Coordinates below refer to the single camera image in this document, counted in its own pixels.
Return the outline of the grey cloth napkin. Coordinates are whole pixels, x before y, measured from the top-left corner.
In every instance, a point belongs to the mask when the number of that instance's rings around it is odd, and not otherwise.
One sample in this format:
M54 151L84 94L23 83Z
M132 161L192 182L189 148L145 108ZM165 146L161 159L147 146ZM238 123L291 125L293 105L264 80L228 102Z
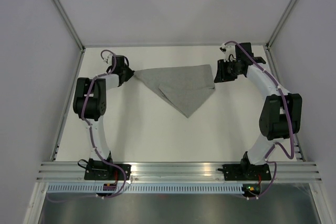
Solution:
M135 76L186 118L215 92L210 65L143 69Z

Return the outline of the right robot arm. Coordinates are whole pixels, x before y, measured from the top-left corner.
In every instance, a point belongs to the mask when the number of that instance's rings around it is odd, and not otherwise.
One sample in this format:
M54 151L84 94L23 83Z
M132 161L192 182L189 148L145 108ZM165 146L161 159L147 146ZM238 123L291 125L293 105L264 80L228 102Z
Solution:
M238 164L224 164L219 171L225 181L270 181L269 156L276 147L281 148L289 160L295 157L294 135L300 130L302 97L279 83L267 70L264 58L254 55L251 43L228 41L220 50L225 59L217 62L214 82L231 82L244 76L265 100L259 117L258 139Z

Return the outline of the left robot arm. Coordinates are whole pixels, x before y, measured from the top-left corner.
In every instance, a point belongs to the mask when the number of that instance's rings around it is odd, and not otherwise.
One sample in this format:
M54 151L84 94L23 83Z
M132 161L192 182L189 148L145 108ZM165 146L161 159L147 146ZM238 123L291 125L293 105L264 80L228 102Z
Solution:
M121 87L134 75L126 56L116 55L109 50L106 58L102 58L108 64L104 73L93 78L80 77L76 81L76 88L72 108L78 118L81 119L87 130L91 151L90 160L101 162L96 173L104 180L114 176L113 159L110 148L107 145L104 130L103 117L107 110L107 91Z

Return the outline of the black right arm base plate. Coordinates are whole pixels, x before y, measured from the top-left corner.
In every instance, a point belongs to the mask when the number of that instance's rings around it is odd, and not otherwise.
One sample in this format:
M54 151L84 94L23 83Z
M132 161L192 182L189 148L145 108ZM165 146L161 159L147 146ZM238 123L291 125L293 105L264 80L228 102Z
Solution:
M272 176L269 166L263 165L250 165L248 168L243 169L241 164L224 164L221 170L224 175L225 181L271 181Z

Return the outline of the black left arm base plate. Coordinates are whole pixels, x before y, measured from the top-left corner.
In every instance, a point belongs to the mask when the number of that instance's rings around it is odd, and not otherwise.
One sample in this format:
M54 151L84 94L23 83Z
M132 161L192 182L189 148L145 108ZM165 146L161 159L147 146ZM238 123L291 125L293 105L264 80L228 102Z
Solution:
M84 180L129 180L131 175L130 164L117 164L120 168L106 165L101 162L87 165Z

